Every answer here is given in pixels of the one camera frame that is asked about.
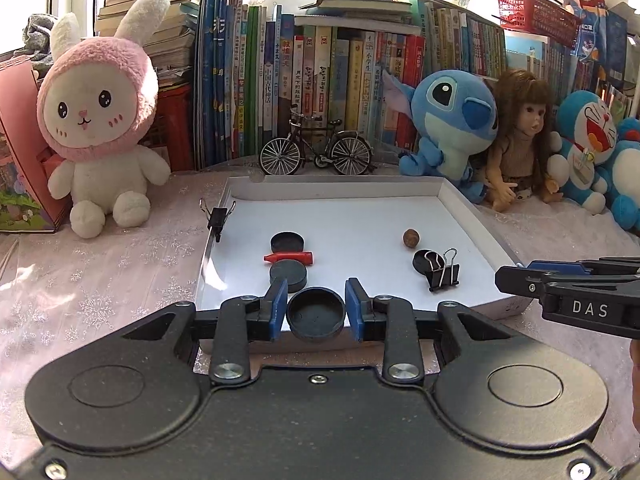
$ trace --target white tray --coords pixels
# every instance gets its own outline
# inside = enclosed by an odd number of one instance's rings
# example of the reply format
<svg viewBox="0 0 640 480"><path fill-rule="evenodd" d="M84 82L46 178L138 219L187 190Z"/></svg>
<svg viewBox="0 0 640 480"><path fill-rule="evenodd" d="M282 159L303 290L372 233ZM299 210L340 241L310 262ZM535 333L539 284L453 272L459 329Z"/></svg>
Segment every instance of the white tray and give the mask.
<svg viewBox="0 0 640 480"><path fill-rule="evenodd" d="M307 286L324 286L340 296L345 281L356 277L370 296L399 296L420 310L436 310L439 302L453 300L501 319L529 303L496 289L494 272L518 260L445 179L270 176L252 182L231 177L220 207L233 202L220 243L209 236L196 292L199 310L219 308L228 298L245 294L263 296L270 285L270 264L263 258L271 253L271 237L282 231L299 233L305 251L313 253ZM414 250L402 243L409 228L420 233ZM419 249L442 254L449 248L458 251L460 284L430 292L413 268L413 254ZM286 320L282 330L289 331ZM341 338L337 345L348 342Z"/></svg>

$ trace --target pink tablecloth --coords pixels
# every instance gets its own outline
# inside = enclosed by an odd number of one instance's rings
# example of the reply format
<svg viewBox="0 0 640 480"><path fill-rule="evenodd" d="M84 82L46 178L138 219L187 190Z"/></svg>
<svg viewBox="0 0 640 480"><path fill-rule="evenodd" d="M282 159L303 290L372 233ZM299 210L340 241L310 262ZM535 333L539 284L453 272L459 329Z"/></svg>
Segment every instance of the pink tablecloth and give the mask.
<svg viewBox="0 0 640 480"><path fill-rule="evenodd" d="M84 241L68 226L55 235L21 235L0 286L0 461L15 466L38 447L22 396L37 369L62 354L173 301L191 298L207 240L204 197L217 204L229 173L174 175L149 192L152 215L142 228L105 232ZM523 261L640 255L635 237L610 214L591 217L569 203L535 199L509 214L484 209L489 224ZM0 256L16 237L0 239ZM638 450L631 425L628 342L540 319L534 304L507 324L593 366L606 380L610 409L596 446L615 464ZM372 353L264 356L263 362L354 362ZM433 369L433 356L425 355ZM197 367L206 369L206 359Z"/></svg>

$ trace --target black puck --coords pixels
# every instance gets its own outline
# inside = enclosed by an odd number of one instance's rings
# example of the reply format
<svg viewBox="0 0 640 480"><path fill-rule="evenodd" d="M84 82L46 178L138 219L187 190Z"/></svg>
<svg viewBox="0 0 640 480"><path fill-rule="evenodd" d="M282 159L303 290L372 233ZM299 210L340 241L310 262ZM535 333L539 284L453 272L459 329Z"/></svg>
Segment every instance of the black puck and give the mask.
<svg viewBox="0 0 640 480"><path fill-rule="evenodd" d="M298 233L284 231L271 238L272 253L301 253L305 250L305 239Z"/></svg>
<svg viewBox="0 0 640 480"><path fill-rule="evenodd" d="M287 292L293 294L306 287L306 267L297 260L280 260L269 270L269 282L278 278L287 280Z"/></svg>
<svg viewBox="0 0 640 480"><path fill-rule="evenodd" d="M336 337L344 327L344 301L334 291L320 286L301 290L289 300L287 323L298 339L320 343Z"/></svg>

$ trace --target red crayon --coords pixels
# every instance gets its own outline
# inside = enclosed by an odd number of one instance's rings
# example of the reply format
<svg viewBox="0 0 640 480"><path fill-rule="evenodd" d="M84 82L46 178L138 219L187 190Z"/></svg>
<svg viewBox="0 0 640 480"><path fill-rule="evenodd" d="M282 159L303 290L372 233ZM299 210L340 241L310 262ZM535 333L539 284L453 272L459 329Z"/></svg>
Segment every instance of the red crayon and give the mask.
<svg viewBox="0 0 640 480"><path fill-rule="evenodd" d="M280 260L297 260L303 265L313 265L314 256L313 253L304 251L302 253L273 253L264 257L264 261L270 264L274 264Z"/></svg>

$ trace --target red basket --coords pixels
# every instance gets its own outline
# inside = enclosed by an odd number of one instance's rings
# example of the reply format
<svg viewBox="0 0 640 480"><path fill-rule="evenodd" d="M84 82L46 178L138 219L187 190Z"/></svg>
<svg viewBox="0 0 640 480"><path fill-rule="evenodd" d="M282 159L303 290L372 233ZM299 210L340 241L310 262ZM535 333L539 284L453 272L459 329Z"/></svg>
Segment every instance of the red basket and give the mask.
<svg viewBox="0 0 640 480"><path fill-rule="evenodd" d="M502 28L549 36L574 47L582 23L570 12L548 0L498 0Z"/></svg>

